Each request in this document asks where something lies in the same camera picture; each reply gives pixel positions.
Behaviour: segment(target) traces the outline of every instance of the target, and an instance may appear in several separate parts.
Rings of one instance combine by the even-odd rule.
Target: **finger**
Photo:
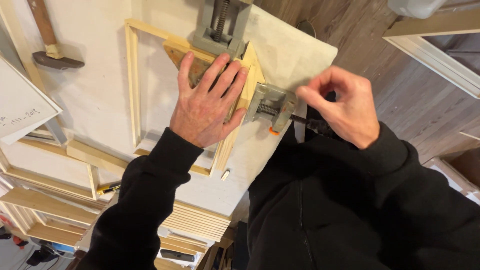
[[[328,92],[331,91],[333,87],[340,92],[348,91],[351,89],[351,81],[354,78],[353,73],[350,73],[342,68],[337,66],[330,66],[318,76],[314,77],[308,87],[317,91],[325,91],[325,89],[329,89]]]
[[[300,86],[297,89],[296,94],[308,105],[319,111],[322,116],[328,115],[334,106],[334,103],[327,101],[317,91],[308,86]]]
[[[218,73],[228,63],[228,61],[230,61],[230,56],[227,53],[220,54],[205,72],[203,78],[197,86],[196,91],[206,95],[212,86],[212,83],[218,76]]]
[[[232,84],[235,75],[240,70],[241,64],[239,61],[234,61],[228,68],[220,75],[212,91],[208,93],[212,98],[220,98],[227,88]]]
[[[222,136],[221,136],[222,140],[225,139],[234,129],[236,129],[241,124],[241,121],[243,120],[243,117],[245,116],[246,113],[247,113],[247,109],[240,108],[233,113],[228,123],[223,124],[223,130],[222,130]]]
[[[240,68],[237,73],[237,77],[235,78],[235,82],[233,82],[233,84],[228,89],[227,94],[222,98],[222,103],[224,104],[224,106],[229,108],[238,98],[241,91],[243,90],[245,81],[247,80],[247,73],[248,69],[246,67]]]
[[[183,57],[183,60],[180,64],[179,75],[177,77],[178,84],[179,84],[179,91],[183,91],[185,89],[191,89],[189,82],[188,82],[188,74],[190,72],[190,67],[193,63],[193,52],[189,51]]]

